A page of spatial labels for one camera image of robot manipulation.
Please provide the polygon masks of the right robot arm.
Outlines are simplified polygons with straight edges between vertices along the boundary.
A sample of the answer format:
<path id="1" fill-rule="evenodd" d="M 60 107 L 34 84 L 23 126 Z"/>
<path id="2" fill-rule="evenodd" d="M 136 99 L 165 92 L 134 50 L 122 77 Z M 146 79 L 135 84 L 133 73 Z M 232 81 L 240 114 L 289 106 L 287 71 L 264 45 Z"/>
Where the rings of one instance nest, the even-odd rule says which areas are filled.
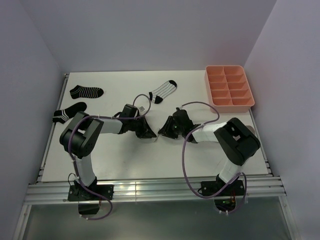
<path id="1" fill-rule="evenodd" d="M 193 144 L 219 143 L 227 157 L 216 183 L 216 189 L 222 195 L 233 190 L 234 183 L 231 179 L 241 172 L 247 160 L 261 148 L 256 135 L 236 117 L 218 124 L 195 124 L 187 111 L 180 108 L 167 118 L 158 134 L 170 139 L 181 136 Z"/>

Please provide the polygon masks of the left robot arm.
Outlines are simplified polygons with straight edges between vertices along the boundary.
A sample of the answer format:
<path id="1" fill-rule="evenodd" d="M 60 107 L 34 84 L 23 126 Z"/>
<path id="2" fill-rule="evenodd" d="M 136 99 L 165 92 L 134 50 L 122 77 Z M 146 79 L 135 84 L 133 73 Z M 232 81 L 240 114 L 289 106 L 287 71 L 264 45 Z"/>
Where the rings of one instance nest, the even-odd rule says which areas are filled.
<path id="1" fill-rule="evenodd" d="M 81 185 L 79 194 L 86 200 L 96 197 L 97 177 L 93 171 L 91 152 L 101 134 L 121 135 L 134 132 L 139 139 L 155 139 L 157 135 L 140 115 L 136 106 L 126 104 L 113 117 L 90 116 L 83 111 L 75 114 L 62 132 L 59 142 L 70 154 L 75 170 L 76 182 Z"/>

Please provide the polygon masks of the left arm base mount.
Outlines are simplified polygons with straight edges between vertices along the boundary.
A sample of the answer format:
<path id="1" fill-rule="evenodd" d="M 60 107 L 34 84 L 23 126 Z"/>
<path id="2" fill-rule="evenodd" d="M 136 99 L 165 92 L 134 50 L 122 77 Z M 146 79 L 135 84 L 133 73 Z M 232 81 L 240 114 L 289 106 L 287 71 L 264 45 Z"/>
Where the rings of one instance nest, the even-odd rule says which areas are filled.
<path id="1" fill-rule="evenodd" d="M 67 200 L 69 202 L 103 201 L 105 198 L 108 200 L 112 200 L 114 193 L 114 185 L 98 184 L 95 186 L 95 189 L 91 191 L 95 192 L 98 195 L 88 192 L 80 185 L 71 185 L 69 187 Z"/>

